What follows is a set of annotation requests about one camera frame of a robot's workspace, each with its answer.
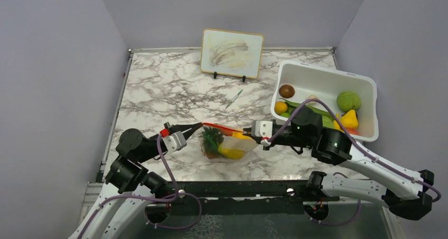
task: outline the cucumber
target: cucumber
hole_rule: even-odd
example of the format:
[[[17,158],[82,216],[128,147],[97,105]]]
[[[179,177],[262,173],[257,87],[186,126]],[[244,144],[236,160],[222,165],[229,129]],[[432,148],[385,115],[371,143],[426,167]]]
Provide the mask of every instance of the cucumber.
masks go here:
[[[280,98],[280,99],[284,100],[288,104],[288,106],[291,106],[291,107],[294,107],[294,108],[297,108],[297,107],[300,106],[300,103],[290,102],[289,100],[284,99],[284,98]],[[323,111],[321,109],[315,108],[315,107],[313,107],[311,105],[308,105],[308,104],[305,104],[305,106],[310,108],[310,109],[312,109],[314,112],[321,114],[322,116],[326,116],[326,117],[328,117],[331,120],[334,119],[333,116],[328,111]]]

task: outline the plastic bag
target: plastic bag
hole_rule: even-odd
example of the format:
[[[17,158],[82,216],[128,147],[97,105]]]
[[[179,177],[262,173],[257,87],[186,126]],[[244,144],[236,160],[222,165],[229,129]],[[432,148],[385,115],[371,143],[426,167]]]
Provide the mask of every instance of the plastic bag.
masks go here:
[[[257,147],[257,142],[244,136],[241,130],[207,124],[201,134],[201,151],[209,159],[241,159]]]

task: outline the marble pattern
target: marble pattern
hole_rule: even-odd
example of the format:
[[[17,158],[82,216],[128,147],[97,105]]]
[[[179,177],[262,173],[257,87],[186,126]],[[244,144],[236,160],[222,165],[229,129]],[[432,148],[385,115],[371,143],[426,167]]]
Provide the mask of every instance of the marble pattern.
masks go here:
[[[115,151],[118,139],[128,128],[137,128],[149,137],[159,132],[165,122],[247,127],[252,120],[272,119],[270,103],[278,66],[287,59],[335,69],[329,51],[270,51],[263,53],[257,79],[242,82],[241,78],[218,76],[215,80],[212,74],[200,71],[199,50],[134,54],[105,175],[118,156]],[[225,109],[241,89],[238,99]],[[298,156],[285,146],[275,146],[270,151],[259,146],[241,160],[209,160],[201,153],[198,135],[195,133],[188,139],[187,147],[181,151],[166,156],[179,181],[307,179],[311,171],[340,171],[356,176],[348,169],[312,159],[308,150]],[[144,166],[169,180],[161,161],[149,160]]]

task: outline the small whiteboard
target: small whiteboard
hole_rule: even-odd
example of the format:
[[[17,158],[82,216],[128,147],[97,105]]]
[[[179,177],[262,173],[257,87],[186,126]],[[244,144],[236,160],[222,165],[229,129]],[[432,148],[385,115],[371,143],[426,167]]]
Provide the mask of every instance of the small whiteboard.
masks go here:
[[[255,79],[262,59],[263,42],[261,34],[205,29],[201,71]]]

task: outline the brown fruit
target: brown fruit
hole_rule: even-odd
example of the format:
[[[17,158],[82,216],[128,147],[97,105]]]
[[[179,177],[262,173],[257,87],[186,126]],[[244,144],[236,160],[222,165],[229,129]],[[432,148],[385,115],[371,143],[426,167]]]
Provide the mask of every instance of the brown fruit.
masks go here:
[[[295,90],[294,87],[292,87],[291,85],[283,85],[278,90],[278,93],[283,98],[291,98],[295,94]]]

